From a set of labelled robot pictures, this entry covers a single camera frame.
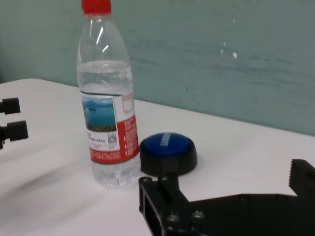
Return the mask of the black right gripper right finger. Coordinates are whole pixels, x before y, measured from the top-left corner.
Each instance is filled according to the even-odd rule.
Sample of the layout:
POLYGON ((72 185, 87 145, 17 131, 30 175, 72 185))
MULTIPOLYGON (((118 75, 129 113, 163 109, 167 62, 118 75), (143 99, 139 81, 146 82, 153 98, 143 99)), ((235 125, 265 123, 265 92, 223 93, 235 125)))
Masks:
POLYGON ((289 187, 298 197, 314 197, 315 168, 306 160, 292 159, 289 187))

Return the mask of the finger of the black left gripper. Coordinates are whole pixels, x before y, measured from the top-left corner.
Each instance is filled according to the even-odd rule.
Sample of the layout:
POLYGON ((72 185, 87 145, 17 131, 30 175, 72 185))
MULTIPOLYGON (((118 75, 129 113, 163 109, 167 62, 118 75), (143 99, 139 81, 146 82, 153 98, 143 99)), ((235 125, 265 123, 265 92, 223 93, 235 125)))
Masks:
POLYGON ((8 114, 15 114, 15 113, 20 113, 20 112, 21 112, 20 104, 19 104, 19 99, 17 97, 3 99, 0 102, 0 113, 4 113, 5 115, 8 115, 8 114))
POLYGON ((10 122, 0 127, 0 148, 3 149, 5 140, 11 142, 27 139, 29 137, 27 122, 25 120, 10 122))

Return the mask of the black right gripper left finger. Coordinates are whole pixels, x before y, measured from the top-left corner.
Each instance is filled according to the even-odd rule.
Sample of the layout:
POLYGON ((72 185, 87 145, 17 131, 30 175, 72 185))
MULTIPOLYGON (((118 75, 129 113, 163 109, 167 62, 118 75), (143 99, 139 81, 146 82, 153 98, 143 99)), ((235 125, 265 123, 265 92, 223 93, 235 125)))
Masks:
POLYGON ((180 191, 178 163, 166 161, 157 180, 141 177, 139 211, 153 236, 184 236, 189 231, 185 207, 189 203, 180 191))

